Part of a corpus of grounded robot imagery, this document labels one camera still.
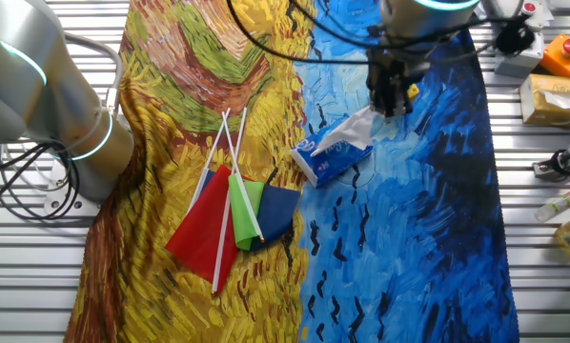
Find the van gogh painting print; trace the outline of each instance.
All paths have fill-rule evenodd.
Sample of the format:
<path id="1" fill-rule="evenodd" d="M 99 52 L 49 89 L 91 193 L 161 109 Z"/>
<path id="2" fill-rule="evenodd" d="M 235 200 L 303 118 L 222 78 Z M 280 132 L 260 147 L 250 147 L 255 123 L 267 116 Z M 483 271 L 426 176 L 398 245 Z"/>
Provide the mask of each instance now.
<path id="1" fill-rule="evenodd" d="M 301 1 L 364 39 L 373 0 Z M 301 57 L 365 58 L 288 0 L 234 0 L 245 27 Z M 435 51 L 471 51 L 469 34 Z M 319 189 L 291 147 L 369 104 L 366 67 L 293 63 L 251 44 L 225 0 L 133 0 L 121 54 L 135 153 L 92 225 L 67 342 L 513 342 L 510 287 L 486 95 L 475 57 L 436 63 L 414 112 L 373 128 L 374 152 Z M 239 252 L 223 291 L 165 246 L 213 144 L 211 168 L 238 165 L 302 191 L 294 228 Z"/>

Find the white tissue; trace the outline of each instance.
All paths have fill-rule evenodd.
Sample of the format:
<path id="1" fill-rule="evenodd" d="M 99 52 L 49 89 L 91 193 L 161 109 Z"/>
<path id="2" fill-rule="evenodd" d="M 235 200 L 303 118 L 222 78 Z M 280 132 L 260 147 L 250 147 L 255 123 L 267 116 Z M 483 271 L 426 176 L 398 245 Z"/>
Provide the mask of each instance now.
<path id="1" fill-rule="evenodd" d="M 377 113 L 370 110 L 369 106 L 351 115 L 349 119 L 338 125 L 321 140 L 311 157 L 315 157 L 341 141 L 345 141 L 357 149 L 365 150 L 372 143 L 370 131 L 376 116 Z"/>
<path id="2" fill-rule="evenodd" d="M 545 95 L 545 101 L 548 104 L 558 106 L 561 109 L 570 109 L 570 91 L 554 92 L 541 90 L 540 92 Z"/>

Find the white flag stick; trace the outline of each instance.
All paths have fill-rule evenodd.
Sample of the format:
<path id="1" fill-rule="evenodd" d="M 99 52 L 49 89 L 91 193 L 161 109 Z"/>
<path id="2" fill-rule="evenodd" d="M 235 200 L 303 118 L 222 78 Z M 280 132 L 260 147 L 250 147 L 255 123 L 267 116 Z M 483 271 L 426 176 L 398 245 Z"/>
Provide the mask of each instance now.
<path id="1" fill-rule="evenodd" d="M 223 114 L 222 114 L 222 116 L 223 116 L 224 121 L 225 121 L 227 119 L 227 117 Z M 234 147 L 232 144 L 232 138 L 230 136 L 230 131 L 228 130 L 228 125 L 226 125 L 226 137 L 228 138 L 228 145 L 230 146 L 230 151 L 234 151 Z M 264 243 L 264 241 L 265 241 L 264 235 L 262 234 L 262 231 L 259 229 L 259 224 L 257 223 L 257 218 L 255 217 L 254 208 L 251 206 L 251 201 L 249 200 L 249 195 L 247 194 L 247 191 L 245 190 L 245 184 L 243 183 L 243 178 L 240 175 L 240 169 L 238 168 L 238 163 L 236 162 L 236 158 L 233 161 L 233 168 L 236 170 L 236 172 L 234 173 L 234 177 L 236 179 L 236 183 L 238 184 L 238 187 L 240 188 L 240 191 L 242 192 L 243 202 L 245 203 L 245 209 L 247 210 L 247 213 L 251 217 L 251 221 L 252 221 L 252 224 L 254 225 L 255 233 L 259 236 L 259 240 L 262 243 Z"/>
<path id="2" fill-rule="evenodd" d="M 245 128 L 245 118 L 247 117 L 247 108 L 243 112 L 243 118 L 240 122 L 240 131 L 238 132 L 238 141 L 236 142 L 236 152 L 234 153 L 234 158 L 238 158 L 238 152 L 240 150 L 242 132 Z M 226 122 L 224 121 L 221 127 L 225 127 Z M 215 260 L 215 269 L 213 273 L 213 284 L 211 287 L 211 293 L 217 293 L 217 285 L 219 284 L 219 273 L 221 272 L 221 260 L 224 253 L 224 242 L 226 240 L 226 230 L 228 229 L 228 217 L 230 216 L 230 191 L 226 194 L 226 205 L 224 206 L 224 215 L 221 219 L 221 232 L 219 233 L 219 246 L 217 247 L 217 259 Z"/>
<path id="3" fill-rule="evenodd" d="M 226 112 L 226 115 L 230 114 L 230 109 L 228 109 L 228 111 Z M 209 158 L 207 159 L 207 162 L 205 163 L 205 167 L 202 169 L 202 173 L 200 174 L 200 180 L 198 180 L 198 184 L 196 185 L 196 189 L 193 191 L 193 195 L 192 195 L 192 202 L 190 202 L 190 206 L 188 207 L 188 211 L 186 212 L 186 215 L 188 215 L 188 213 L 190 213 L 190 210 L 193 207 L 193 204 L 196 203 L 196 201 L 198 200 L 198 197 L 200 197 L 200 193 L 202 192 L 202 187 L 205 185 L 205 180 L 207 179 L 207 174 L 209 173 L 209 165 L 211 165 L 211 160 L 213 160 L 213 155 L 215 153 L 215 150 L 217 148 L 217 143 L 219 143 L 219 138 L 221 137 L 221 133 L 224 130 L 224 126 L 225 123 L 221 123 L 221 126 L 219 127 L 219 132 L 217 133 L 217 137 L 215 138 L 215 141 L 213 143 L 213 147 L 211 148 L 211 152 L 209 153 Z"/>

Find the white bottle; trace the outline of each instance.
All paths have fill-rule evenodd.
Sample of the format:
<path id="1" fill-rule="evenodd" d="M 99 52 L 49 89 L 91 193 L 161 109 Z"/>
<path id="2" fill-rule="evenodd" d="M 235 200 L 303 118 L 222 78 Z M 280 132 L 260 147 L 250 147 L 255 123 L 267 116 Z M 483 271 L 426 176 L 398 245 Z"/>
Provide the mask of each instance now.
<path id="1" fill-rule="evenodd" d="M 541 206 L 537 211 L 535 211 L 535 218 L 540 222 L 547 221 L 558 213 L 566 210 L 569 206 L 570 192 Z"/>

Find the yellow painted area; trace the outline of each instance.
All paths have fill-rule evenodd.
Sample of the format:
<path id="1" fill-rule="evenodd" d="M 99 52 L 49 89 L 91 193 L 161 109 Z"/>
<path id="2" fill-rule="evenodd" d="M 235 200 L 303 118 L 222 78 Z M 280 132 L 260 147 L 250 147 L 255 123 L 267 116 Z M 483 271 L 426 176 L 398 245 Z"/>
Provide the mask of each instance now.
<path id="1" fill-rule="evenodd" d="M 285 14 L 288 1 L 234 2 L 244 24 L 269 46 L 302 57 L 308 54 L 312 26 L 294 11 L 297 30 L 292 31 Z M 301 4 L 312 8 L 310 0 Z M 198 15 L 190 16 L 183 26 L 181 11 L 189 6 Z M 226 8 L 223 0 L 210 6 L 199 0 L 131 2 L 122 52 L 127 72 L 121 104 L 132 127 L 135 153 L 117 192 L 89 232 L 85 276 L 65 341 L 298 341 L 299 293 L 309 259 L 298 247 L 304 228 L 299 213 L 290 248 L 292 269 L 288 272 L 280 243 L 261 252 L 240 252 L 216 297 L 211 297 L 209 282 L 164 249 L 185 216 L 220 125 L 215 109 L 219 104 L 198 100 L 189 85 L 178 81 L 188 77 L 183 75 L 188 71 L 230 83 L 232 95 L 223 101 L 243 101 L 249 107 L 238 158 L 243 174 L 265 182 L 277 168 L 272 185 L 300 190 L 304 182 L 289 154 L 304 137 L 302 84 L 292 62 L 257 51 L 246 40 L 236 41 L 239 35 L 229 34 L 237 29 Z M 175 40 L 185 38 L 185 30 L 212 31 L 213 41 L 188 43 L 194 44 L 192 51 L 214 55 L 188 66 L 185 41 Z M 215 62 L 220 58 L 227 63 Z M 266 61 L 269 70 L 261 74 L 255 89 L 245 92 L 245 80 Z M 188 67 L 176 70 L 180 66 Z M 239 124 L 240 117 L 234 117 L 230 129 L 236 132 Z M 219 164 L 232 164 L 229 152 L 221 148 L 212 169 Z M 302 339 L 307 334 L 304 328 Z"/>

